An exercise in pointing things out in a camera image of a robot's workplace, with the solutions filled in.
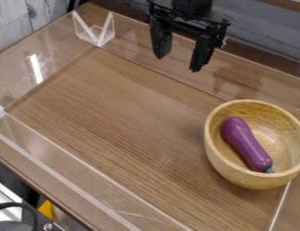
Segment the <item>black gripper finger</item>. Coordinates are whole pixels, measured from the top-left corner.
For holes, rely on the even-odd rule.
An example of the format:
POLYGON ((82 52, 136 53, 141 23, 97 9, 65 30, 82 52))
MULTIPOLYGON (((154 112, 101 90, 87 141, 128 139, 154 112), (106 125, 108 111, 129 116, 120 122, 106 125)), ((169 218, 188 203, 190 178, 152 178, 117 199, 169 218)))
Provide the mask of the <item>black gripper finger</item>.
POLYGON ((153 52, 162 59, 172 51, 172 30, 169 23, 154 16, 150 16, 150 38, 153 52))
POLYGON ((198 72, 209 63, 214 52, 214 44, 209 35, 201 34, 196 39, 194 52, 190 61, 192 72, 198 72))

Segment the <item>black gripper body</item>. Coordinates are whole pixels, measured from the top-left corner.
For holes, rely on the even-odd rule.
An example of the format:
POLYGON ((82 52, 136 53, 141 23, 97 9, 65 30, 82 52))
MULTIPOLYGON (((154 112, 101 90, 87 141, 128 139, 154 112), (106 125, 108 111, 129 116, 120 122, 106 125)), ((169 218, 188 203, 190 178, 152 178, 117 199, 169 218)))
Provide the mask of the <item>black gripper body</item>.
POLYGON ((169 23, 172 32, 192 37, 200 34, 212 37, 214 47, 226 44, 226 32, 232 25, 228 16, 213 8, 214 0, 148 0, 150 16, 169 23))

